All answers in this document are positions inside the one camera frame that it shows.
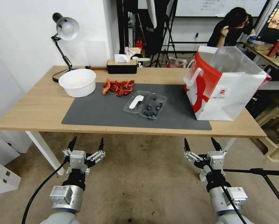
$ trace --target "red and white paper bag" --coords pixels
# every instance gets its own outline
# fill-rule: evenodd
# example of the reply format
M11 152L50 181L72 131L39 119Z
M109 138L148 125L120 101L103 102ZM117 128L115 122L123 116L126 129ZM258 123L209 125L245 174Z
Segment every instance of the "red and white paper bag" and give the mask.
M261 84L271 77L237 48L231 49L235 54L227 60L219 60L218 66L224 70L224 63L228 63L229 67L232 62L235 65L239 63L239 68L231 69L239 72L218 71L210 65L213 64L214 55L219 58L215 54L217 49L199 46L195 58L190 62L189 74L183 78L185 90L197 120L234 121Z

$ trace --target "wooden table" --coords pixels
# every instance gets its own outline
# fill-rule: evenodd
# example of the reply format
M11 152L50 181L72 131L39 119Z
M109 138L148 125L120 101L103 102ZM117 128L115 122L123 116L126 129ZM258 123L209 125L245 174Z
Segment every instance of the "wooden table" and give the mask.
M253 46L251 46L247 42L243 42L243 44L249 49L249 51L253 52L256 57L253 62L257 63L260 58L263 58L268 64L272 65L274 68L279 69L279 58L271 58L267 56L269 50L259 51L256 50ZM279 81L268 82L267 84L260 87L260 90L279 90Z
M140 135L218 136L232 138L261 138L266 134L244 109L235 121L210 121L212 130L183 130L160 128L110 127L62 124L74 98L68 96L52 75L66 69L54 66L36 85L0 120L0 130L25 131L39 148L48 162L56 169L60 163L39 134L45 132L109 133ZM184 84L186 69L180 68L138 68L137 74L108 74L106 70L95 70L96 82L134 79L135 83Z

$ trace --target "red crayfish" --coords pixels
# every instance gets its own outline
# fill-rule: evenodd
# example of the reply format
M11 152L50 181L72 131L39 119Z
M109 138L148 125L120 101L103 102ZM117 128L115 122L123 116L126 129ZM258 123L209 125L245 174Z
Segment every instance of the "red crayfish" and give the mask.
M116 96L122 96L122 95L126 96L132 92L133 83L134 80L130 80L129 82L128 81L118 82L118 81L110 81L110 79L107 78L107 82L103 83L104 88L102 90L102 94L106 95L108 91L111 91L111 92L118 92Z

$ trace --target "gray desk mat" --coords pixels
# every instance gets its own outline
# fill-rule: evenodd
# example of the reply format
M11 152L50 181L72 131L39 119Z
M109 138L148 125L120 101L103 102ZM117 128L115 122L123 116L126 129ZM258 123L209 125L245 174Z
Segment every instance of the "gray desk mat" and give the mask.
M137 90L151 91L168 98L159 117L146 119L139 114L123 111L123 107ZM209 121L197 121L183 85L134 84L133 93L115 97L102 95L102 83L86 97L75 98L62 124L120 126L136 128L170 128L211 130Z

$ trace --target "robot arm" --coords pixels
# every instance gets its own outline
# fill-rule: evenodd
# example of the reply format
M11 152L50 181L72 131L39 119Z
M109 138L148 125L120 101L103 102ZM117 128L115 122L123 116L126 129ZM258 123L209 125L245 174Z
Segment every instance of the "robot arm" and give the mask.
M206 188L210 194L211 206L218 215L217 224L251 224L246 217L238 215L238 210L242 209L242 204L247 201L248 196L242 187L232 188L226 181L223 165L227 152L222 150L214 138L211 140L216 151L196 155L191 152L185 138L184 158L201 169L200 179L202 181L207 180Z
M58 212L50 215L41 224L79 224L75 219L76 213L82 205L82 193L85 190L85 177L90 172L90 167L96 165L105 157L103 138L97 152L93 154L85 151L73 150L76 142L74 138L67 149L63 150L65 157L70 161L67 169L69 177L61 186L54 186L50 198L53 201L52 208Z

